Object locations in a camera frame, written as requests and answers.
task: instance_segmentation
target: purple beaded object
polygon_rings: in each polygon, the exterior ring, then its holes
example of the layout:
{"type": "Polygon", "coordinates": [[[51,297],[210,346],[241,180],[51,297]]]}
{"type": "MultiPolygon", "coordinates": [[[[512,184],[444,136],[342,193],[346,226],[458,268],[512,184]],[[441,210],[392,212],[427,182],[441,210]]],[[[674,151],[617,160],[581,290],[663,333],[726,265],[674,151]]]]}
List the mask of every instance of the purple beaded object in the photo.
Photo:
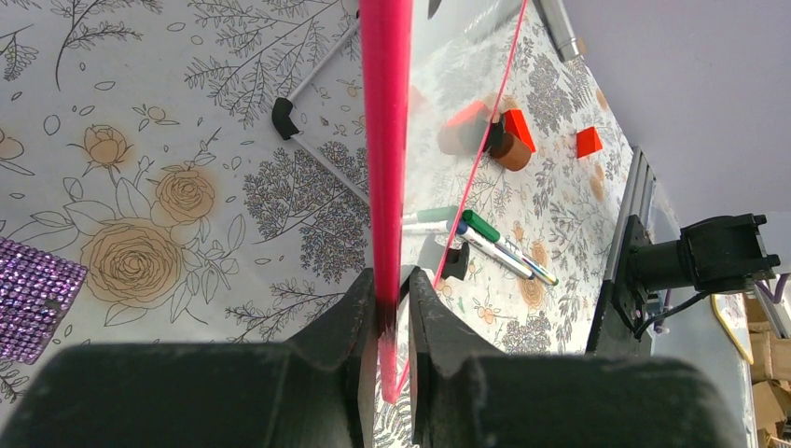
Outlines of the purple beaded object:
{"type": "Polygon", "coordinates": [[[33,364],[87,272],[73,261],[0,237],[0,359],[33,364]]]}

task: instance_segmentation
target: table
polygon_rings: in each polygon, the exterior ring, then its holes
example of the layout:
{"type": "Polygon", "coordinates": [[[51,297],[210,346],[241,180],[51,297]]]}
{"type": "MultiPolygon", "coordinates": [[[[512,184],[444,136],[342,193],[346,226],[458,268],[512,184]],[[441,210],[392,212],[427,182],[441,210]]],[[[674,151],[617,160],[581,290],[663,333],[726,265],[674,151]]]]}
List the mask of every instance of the table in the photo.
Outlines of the table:
{"type": "MultiPolygon", "coordinates": [[[[0,363],[3,421],[66,346],[279,341],[370,263],[365,206],[267,117],[350,25],[351,0],[74,3],[0,1],[13,62],[0,80],[0,235],[92,272],[34,366],[0,363]]],[[[364,184],[358,42],[292,117],[364,184]]],[[[537,153],[518,173],[484,158],[467,206],[561,283],[514,278],[474,253],[464,282],[439,294],[508,353],[581,353],[629,144],[585,64],[559,62],[533,5],[506,103],[525,110],[537,153]],[[591,125],[604,149],[578,160],[574,135],[591,125]]],[[[378,409],[377,443],[408,444],[406,395],[378,409]]]]}

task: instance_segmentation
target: wall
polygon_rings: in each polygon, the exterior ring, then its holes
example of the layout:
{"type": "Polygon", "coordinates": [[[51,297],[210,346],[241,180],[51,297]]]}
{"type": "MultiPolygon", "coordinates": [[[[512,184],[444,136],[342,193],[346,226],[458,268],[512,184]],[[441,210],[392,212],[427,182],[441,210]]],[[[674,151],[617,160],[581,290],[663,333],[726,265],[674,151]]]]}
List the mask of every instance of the wall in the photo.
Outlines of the wall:
{"type": "Polygon", "coordinates": [[[791,210],[791,2],[565,4],[590,70],[682,226],[791,210]]]}

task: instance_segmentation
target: black cable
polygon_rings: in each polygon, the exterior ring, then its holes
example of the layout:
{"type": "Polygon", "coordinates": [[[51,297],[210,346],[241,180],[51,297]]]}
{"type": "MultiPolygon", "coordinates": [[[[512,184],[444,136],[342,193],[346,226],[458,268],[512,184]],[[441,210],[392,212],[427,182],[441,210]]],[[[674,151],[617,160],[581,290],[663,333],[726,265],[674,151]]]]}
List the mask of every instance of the black cable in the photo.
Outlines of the black cable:
{"type": "Polygon", "coordinates": [[[646,322],[643,322],[643,325],[641,325],[640,328],[638,328],[637,330],[634,331],[634,339],[639,340],[640,338],[642,338],[643,337],[643,333],[645,333],[645,331],[648,329],[648,327],[650,327],[651,324],[653,324],[654,322],[656,322],[658,320],[661,320],[661,319],[666,319],[666,318],[670,317],[671,315],[676,315],[678,313],[681,313],[682,311],[686,310],[686,308],[689,308],[690,306],[694,305],[695,303],[697,303],[699,301],[702,301],[703,299],[705,299],[705,298],[707,298],[707,297],[709,297],[711,295],[712,295],[712,293],[710,293],[710,292],[706,292],[706,291],[699,292],[698,294],[695,294],[694,296],[692,296],[692,299],[689,299],[688,301],[685,301],[684,303],[676,306],[672,310],[666,311],[664,313],[660,313],[658,315],[655,315],[655,316],[651,317],[650,319],[646,320],[646,322]]]}

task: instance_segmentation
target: green marker cap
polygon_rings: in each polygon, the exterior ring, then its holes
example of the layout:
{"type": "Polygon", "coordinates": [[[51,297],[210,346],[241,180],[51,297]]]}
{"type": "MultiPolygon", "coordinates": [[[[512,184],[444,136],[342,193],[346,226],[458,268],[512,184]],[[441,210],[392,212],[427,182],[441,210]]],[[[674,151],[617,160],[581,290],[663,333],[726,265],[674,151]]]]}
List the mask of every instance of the green marker cap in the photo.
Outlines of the green marker cap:
{"type": "Polygon", "coordinates": [[[421,210],[417,212],[418,221],[420,222],[434,222],[442,221],[445,219],[453,219],[456,217],[456,212],[459,207],[449,205],[447,207],[431,208],[429,210],[421,210]]]}
{"type": "Polygon", "coordinates": [[[500,239],[500,232],[490,226],[488,222],[484,221],[482,217],[479,217],[478,214],[472,210],[464,210],[462,219],[468,226],[480,233],[480,235],[487,240],[494,243],[500,239]]]}

